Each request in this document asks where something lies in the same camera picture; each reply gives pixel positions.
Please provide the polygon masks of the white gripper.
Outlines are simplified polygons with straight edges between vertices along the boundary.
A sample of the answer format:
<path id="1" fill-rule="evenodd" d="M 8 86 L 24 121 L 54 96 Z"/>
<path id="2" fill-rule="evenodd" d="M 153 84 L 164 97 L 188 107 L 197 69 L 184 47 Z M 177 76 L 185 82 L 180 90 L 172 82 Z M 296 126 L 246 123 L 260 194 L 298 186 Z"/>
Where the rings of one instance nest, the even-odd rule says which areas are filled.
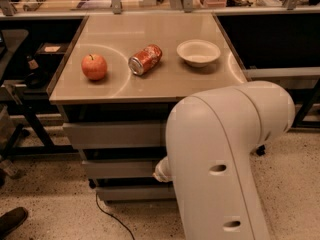
<path id="1" fill-rule="evenodd" d="M 161 159 L 155 166 L 153 177 L 159 182 L 171 182 L 172 175 L 168 157 Z"/>

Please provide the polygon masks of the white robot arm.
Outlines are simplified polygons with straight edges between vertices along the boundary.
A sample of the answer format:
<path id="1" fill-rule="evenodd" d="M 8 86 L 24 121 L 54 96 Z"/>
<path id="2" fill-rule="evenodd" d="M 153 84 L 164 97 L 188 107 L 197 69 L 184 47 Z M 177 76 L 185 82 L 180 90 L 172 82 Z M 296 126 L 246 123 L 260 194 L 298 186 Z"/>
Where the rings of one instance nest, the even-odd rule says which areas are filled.
<path id="1" fill-rule="evenodd" d="M 167 157 L 186 240 L 270 240 L 249 154 L 291 127 L 295 106 L 266 81 L 190 95 L 171 110 Z"/>

